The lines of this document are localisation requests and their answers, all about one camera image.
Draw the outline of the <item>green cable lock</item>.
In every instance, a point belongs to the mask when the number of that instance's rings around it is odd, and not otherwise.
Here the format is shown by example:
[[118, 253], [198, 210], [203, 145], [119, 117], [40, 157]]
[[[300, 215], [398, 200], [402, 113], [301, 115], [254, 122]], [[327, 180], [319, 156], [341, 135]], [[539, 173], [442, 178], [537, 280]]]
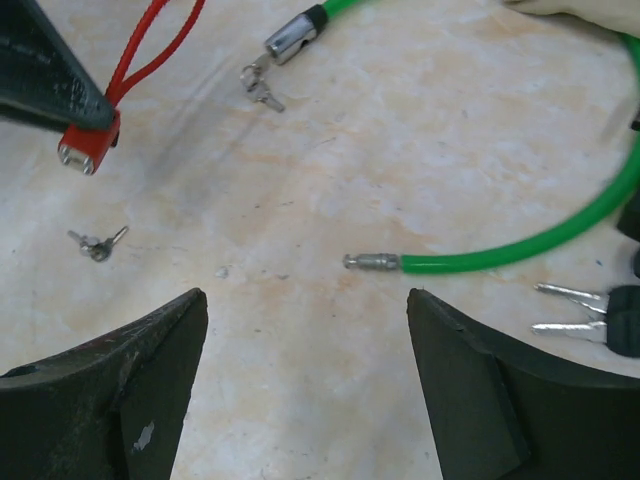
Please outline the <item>green cable lock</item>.
[[[281, 65], [313, 42], [351, 1], [325, 1], [296, 15], [264, 42], [266, 57]], [[634, 138], [628, 158], [609, 185], [584, 208], [559, 224], [515, 243], [452, 255], [363, 253], [346, 255], [347, 269], [401, 271], [405, 274], [458, 274], [494, 269], [524, 261], [581, 236], [621, 207], [639, 185], [639, 139]]]

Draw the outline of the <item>black Kaijing padlock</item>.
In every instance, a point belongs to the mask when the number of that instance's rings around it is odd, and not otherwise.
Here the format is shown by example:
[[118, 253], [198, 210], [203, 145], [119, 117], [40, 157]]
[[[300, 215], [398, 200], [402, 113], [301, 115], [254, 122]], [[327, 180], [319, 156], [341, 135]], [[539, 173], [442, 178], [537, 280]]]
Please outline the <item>black Kaijing padlock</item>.
[[633, 193], [623, 207], [616, 228], [626, 237], [639, 242], [639, 108], [631, 121], [630, 127], [637, 133], [637, 142], [633, 147], [632, 153], [634, 158], [633, 165], [637, 167], [637, 178], [634, 180]]

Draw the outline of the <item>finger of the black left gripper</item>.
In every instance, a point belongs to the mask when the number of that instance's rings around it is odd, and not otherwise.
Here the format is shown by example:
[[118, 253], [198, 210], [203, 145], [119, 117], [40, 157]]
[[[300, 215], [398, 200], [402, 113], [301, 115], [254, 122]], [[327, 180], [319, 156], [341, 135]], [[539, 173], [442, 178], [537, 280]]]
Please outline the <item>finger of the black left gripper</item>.
[[115, 108], [39, 4], [1, 2], [1, 118], [65, 132], [106, 130]]

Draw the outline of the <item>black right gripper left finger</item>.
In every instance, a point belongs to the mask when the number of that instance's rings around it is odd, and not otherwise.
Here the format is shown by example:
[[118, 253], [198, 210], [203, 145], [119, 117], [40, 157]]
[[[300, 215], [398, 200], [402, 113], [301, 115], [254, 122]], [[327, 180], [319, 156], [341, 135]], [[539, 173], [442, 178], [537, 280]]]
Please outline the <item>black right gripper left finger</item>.
[[168, 479], [208, 328], [192, 289], [1, 377], [4, 479]]

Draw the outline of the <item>small silver key pair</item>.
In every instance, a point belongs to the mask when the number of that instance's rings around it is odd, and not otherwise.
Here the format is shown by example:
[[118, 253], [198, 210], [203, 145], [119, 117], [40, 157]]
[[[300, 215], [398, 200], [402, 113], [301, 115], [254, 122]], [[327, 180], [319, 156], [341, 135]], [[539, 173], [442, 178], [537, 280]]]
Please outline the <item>small silver key pair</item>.
[[265, 74], [271, 65], [271, 58], [263, 54], [251, 64], [245, 66], [240, 74], [240, 81], [245, 95], [253, 103], [262, 103], [272, 110], [282, 113], [285, 106], [277, 100], [265, 81]]

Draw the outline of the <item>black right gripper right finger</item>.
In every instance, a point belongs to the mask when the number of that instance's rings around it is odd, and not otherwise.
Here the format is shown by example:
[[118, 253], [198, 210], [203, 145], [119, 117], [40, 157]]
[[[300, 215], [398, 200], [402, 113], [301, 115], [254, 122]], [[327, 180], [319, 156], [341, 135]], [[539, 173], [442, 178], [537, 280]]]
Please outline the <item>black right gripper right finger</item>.
[[639, 381], [554, 356], [426, 290], [410, 337], [446, 479], [636, 479]]

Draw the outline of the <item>red cable seal lock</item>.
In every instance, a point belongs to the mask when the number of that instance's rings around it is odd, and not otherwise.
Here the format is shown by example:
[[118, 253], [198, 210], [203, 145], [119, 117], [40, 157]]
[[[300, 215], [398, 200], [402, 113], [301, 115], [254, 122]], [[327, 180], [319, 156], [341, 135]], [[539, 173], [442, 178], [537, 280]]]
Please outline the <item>red cable seal lock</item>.
[[176, 52], [196, 24], [205, 0], [194, 2], [181, 29], [155, 58], [126, 77], [145, 34], [166, 4], [165, 0], [153, 0], [150, 3], [120, 57], [105, 92], [108, 105], [113, 109], [113, 112], [108, 115], [107, 126], [89, 128], [71, 124], [64, 132], [58, 145], [58, 156], [63, 165], [72, 167], [87, 176], [93, 175], [98, 170], [108, 150], [117, 144], [119, 138], [121, 127], [121, 115], [117, 109], [119, 102], [134, 86], [154, 73]]

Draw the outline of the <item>black-headed key bunch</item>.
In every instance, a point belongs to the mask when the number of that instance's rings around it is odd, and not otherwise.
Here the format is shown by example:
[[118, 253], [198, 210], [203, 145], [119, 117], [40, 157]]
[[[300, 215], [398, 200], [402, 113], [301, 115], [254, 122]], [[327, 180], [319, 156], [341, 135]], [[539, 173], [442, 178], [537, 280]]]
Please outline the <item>black-headed key bunch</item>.
[[627, 359], [639, 358], [639, 244], [625, 242], [610, 257], [567, 264], [533, 284], [536, 293], [572, 304], [579, 317], [542, 316], [532, 334], [595, 344]]

